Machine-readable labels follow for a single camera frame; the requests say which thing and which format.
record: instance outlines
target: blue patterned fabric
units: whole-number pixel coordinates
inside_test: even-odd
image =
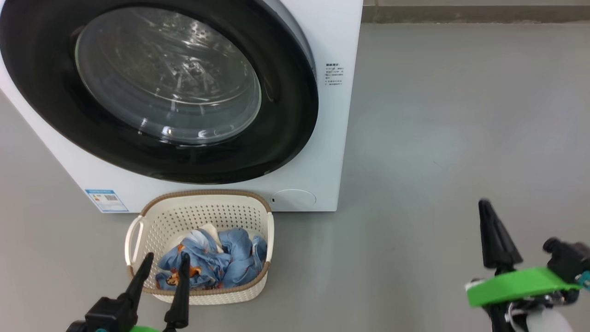
[[[254,280],[262,271],[266,260],[266,241],[248,237],[244,229],[230,229],[218,233],[223,253],[217,252],[213,237],[205,230],[193,230],[180,245],[165,254],[156,274],[156,286],[163,290],[176,290],[181,252],[191,258],[191,289],[231,288]]]

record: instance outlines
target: white plastic basket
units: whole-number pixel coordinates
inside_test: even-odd
[[[256,194],[236,190],[198,190],[166,194],[151,201],[129,226],[125,238],[125,261],[129,277],[139,268],[149,252],[154,263],[143,292],[164,302],[172,302],[173,291],[156,288],[158,262],[194,229],[212,223],[217,229],[243,228],[249,234],[266,240],[268,251],[262,272],[246,285],[226,289],[194,290],[189,303],[193,305],[227,304],[249,301],[262,291],[273,257],[274,219],[270,206]],[[132,251],[134,234],[135,249]]]

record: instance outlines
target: energy label sticker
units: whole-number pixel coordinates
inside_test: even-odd
[[[113,190],[86,189],[86,193],[101,212],[129,212]]]

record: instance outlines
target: gray floor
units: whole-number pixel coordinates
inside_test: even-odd
[[[590,242],[590,25],[362,27],[340,209],[279,214],[254,301],[191,308],[188,331],[489,331],[463,285],[477,200],[525,258]],[[100,214],[0,99],[0,320],[64,331],[127,284],[130,215]],[[590,295],[564,309],[585,330]],[[145,296],[140,323],[163,328]]]

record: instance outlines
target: basket handle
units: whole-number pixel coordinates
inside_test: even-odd
[[[266,250],[266,261],[270,262],[273,258],[273,249],[274,249],[274,217],[272,212],[268,212],[268,241],[266,243],[267,250]]]
[[[137,252],[139,251],[139,239],[142,238],[143,233],[143,216],[140,214],[135,220],[129,225],[127,229],[127,235],[125,236],[125,262],[128,266],[133,265],[137,259]],[[135,241],[135,250],[133,252],[133,259],[131,258],[131,238],[135,233],[135,230],[139,226],[139,232],[137,233],[137,240]]]

